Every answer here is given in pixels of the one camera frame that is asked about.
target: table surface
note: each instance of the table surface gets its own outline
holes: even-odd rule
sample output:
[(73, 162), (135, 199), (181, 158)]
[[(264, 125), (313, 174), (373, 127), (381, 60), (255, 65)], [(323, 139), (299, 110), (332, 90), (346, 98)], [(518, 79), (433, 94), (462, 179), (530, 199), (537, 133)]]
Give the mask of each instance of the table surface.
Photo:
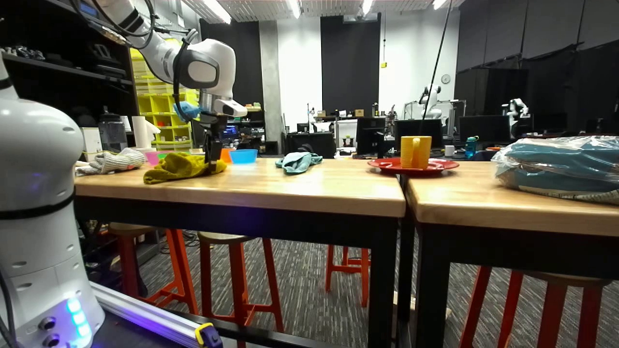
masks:
[(274, 158), (259, 158), (216, 176), (156, 185), (143, 183), (145, 172), (81, 176), (75, 177), (75, 195), (388, 218), (406, 210), (398, 181), (369, 172), (365, 160), (323, 160), (305, 174), (284, 176)]
[(493, 174), (491, 162), (460, 162), (444, 177), (410, 179), (417, 222), (619, 237), (619, 206), (506, 189)]

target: ceiling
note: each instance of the ceiling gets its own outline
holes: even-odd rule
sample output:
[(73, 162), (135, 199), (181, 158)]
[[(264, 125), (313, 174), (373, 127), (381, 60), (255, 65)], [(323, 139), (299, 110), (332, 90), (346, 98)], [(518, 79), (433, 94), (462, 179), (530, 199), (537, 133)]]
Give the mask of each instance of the ceiling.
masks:
[[(363, 0), (297, 0), (301, 17), (326, 17), (326, 15), (359, 15)], [(408, 13), (431, 9), (433, 0), (373, 0), (371, 13)], [(218, 0), (218, 3), (235, 21), (276, 21), (294, 19), (286, 0)], [(205, 11), (203, 19), (208, 23), (220, 23), (212, 11)]]
[[(69, 0), (48, 0), (65, 9), (71, 9)], [(146, 15), (143, 0), (129, 0)], [(288, 0), (216, 0), (234, 21), (278, 21), (294, 19)], [(328, 17), (328, 15), (359, 15), (363, 0), (297, 0), (301, 17)], [(371, 13), (410, 13), (431, 9), (433, 0), (373, 0)], [(156, 21), (162, 27), (195, 27), (197, 17), (185, 3), (197, 3), (199, 15), (208, 23), (222, 23), (201, 0), (152, 0)]]

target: red plate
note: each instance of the red plate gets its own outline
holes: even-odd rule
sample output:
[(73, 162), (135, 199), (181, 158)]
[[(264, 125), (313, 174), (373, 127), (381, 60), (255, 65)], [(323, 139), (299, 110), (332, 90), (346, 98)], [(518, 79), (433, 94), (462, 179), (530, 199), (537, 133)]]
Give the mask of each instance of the red plate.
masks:
[(427, 168), (402, 168), (400, 158), (375, 158), (369, 162), (373, 172), (394, 176), (404, 174), (410, 177), (431, 177), (431, 176), (442, 176), (452, 168), (458, 168), (458, 162), (450, 158), (429, 158)]

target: orange cup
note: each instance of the orange cup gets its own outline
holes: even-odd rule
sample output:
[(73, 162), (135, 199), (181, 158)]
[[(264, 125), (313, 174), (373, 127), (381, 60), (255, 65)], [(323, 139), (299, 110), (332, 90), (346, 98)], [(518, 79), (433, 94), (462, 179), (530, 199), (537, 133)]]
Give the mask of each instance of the orange cup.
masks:
[(412, 168), (417, 168), (417, 170), (427, 168), (429, 148), (431, 148), (431, 135), (413, 137)]
[(400, 137), (400, 166), (412, 168), (413, 158), (413, 135), (402, 135)]

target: plastic bag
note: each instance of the plastic bag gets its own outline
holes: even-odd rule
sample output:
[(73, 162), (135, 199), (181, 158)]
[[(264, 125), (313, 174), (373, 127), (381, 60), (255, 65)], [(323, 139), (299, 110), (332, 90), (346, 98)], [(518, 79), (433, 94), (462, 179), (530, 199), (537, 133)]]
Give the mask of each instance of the plastic bag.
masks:
[(520, 139), (491, 160), (506, 187), (619, 205), (619, 137)]

